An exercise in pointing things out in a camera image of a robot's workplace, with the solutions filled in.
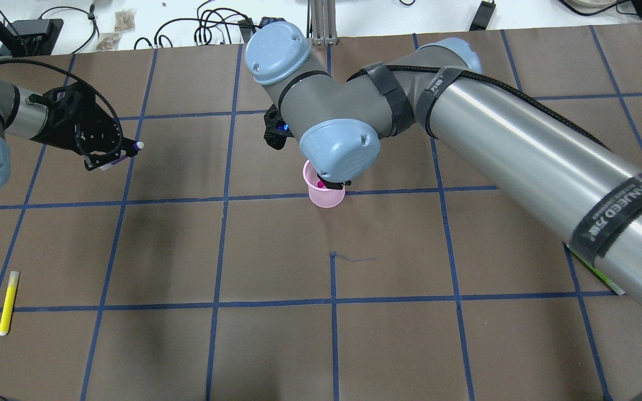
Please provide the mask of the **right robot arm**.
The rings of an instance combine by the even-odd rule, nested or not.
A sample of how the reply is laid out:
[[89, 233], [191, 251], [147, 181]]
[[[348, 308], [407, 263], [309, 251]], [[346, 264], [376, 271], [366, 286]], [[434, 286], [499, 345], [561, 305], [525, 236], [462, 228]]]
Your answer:
[[642, 168], [530, 96], [482, 73], [447, 38], [338, 83], [288, 21], [253, 33], [245, 63], [274, 106], [265, 139], [298, 142], [313, 189], [342, 190], [381, 141], [420, 127], [557, 234], [642, 306]]

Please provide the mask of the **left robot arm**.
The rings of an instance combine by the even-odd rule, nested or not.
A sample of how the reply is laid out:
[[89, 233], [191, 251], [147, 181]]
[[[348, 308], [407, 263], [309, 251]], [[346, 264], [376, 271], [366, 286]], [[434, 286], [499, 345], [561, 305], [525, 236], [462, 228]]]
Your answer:
[[72, 82], [39, 94], [0, 80], [0, 188], [11, 176], [8, 136], [76, 153], [88, 171], [107, 170], [143, 150], [143, 142], [125, 137], [114, 107], [89, 82], [41, 61], [0, 59], [0, 66], [8, 64], [42, 67]]

